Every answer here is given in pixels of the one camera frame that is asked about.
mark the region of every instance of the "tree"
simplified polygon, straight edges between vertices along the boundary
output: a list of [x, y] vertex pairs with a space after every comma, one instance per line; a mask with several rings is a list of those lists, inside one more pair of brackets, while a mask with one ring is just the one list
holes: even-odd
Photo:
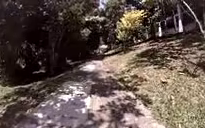
[[0, 0], [2, 74], [26, 79], [42, 68], [55, 74], [67, 58], [86, 56], [81, 30], [94, 8], [93, 0]]

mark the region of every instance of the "grassy slope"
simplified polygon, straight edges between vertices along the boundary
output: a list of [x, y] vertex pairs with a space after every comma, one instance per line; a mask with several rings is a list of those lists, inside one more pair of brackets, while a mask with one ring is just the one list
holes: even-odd
[[146, 42], [104, 62], [168, 127], [205, 128], [205, 52], [196, 37]]

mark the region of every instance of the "branch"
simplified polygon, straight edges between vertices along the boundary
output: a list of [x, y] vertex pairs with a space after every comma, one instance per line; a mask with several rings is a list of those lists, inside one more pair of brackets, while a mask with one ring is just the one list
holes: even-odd
[[195, 12], [191, 9], [191, 7], [188, 5], [187, 2], [185, 2], [184, 0], [181, 0], [181, 2], [187, 7], [187, 9], [191, 12], [192, 16], [194, 17], [196, 23], [198, 24], [199, 26], [199, 30], [200, 32], [202, 33], [203, 37], [205, 38], [205, 31], [202, 27], [202, 24], [201, 22], [199, 21], [198, 17], [196, 16]]

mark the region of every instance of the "dense vegetation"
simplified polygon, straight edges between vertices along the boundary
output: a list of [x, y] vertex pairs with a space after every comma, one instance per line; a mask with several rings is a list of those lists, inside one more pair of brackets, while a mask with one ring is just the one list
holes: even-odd
[[[134, 93], [150, 97], [157, 118], [168, 126], [205, 127], [205, 0], [107, 0], [100, 9], [98, 4], [0, 0], [0, 81], [18, 85], [58, 75], [97, 56], [101, 45], [114, 54], [139, 45], [138, 53], [123, 54], [120, 63], [118, 57], [111, 59], [118, 63], [118, 80], [130, 89], [140, 86]], [[186, 31], [190, 23], [195, 28]], [[171, 29], [176, 33], [165, 35]], [[184, 41], [191, 31], [196, 36]], [[151, 42], [141, 46], [145, 40]], [[8, 88], [0, 87], [0, 93], [13, 92]], [[41, 89], [21, 92], [39, 98]]]

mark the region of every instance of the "concrete path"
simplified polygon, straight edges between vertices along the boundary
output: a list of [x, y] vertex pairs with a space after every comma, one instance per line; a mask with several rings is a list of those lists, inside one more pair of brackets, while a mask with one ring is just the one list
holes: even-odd
[[139, 98], [118, 85], [102, 61], [80, 66], [58, 92], [15, 128], [164, 128]]

